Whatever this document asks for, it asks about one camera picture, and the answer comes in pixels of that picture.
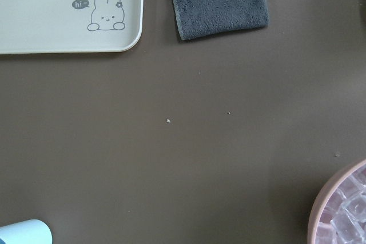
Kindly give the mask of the light blue cup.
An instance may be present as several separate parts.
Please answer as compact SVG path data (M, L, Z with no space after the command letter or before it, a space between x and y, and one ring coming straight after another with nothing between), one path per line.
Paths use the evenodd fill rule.
M46 223L31 219L1 227L1 243L52 244L53 237Z

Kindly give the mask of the pile of clear ice cubes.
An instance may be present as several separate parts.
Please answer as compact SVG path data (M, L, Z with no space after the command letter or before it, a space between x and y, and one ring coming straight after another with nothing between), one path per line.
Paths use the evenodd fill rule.
M365 243L365 166L335 189L320 216L316 243Z

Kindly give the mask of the grey folded cloth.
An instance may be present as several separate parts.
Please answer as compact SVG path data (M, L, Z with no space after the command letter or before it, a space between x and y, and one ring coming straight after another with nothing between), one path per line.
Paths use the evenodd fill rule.
M172 0L183 41L209 35L266 27L266 0Z

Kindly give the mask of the pink bowl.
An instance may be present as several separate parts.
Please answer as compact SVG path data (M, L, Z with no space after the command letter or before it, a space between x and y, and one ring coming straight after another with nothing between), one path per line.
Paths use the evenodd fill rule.
M353 172L355 172L356 170L358 170L363 166L365 166L365 159L362 159L360 161L351 163L346 167L343 167L342 169L337 171L333 176L331 176L330 179L321 188L320 192L318 193L314 201L311 213L309 215L307 244L316 243L316 231L318 223L320 221L320 217L323 213L325 205L329 201L331 195L347 177L349 177Z

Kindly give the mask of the cream rabbit tray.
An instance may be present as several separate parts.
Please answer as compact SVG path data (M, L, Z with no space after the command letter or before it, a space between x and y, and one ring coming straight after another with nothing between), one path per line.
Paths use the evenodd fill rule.
M93 53L131 49L144 0L1 0L1 53Z

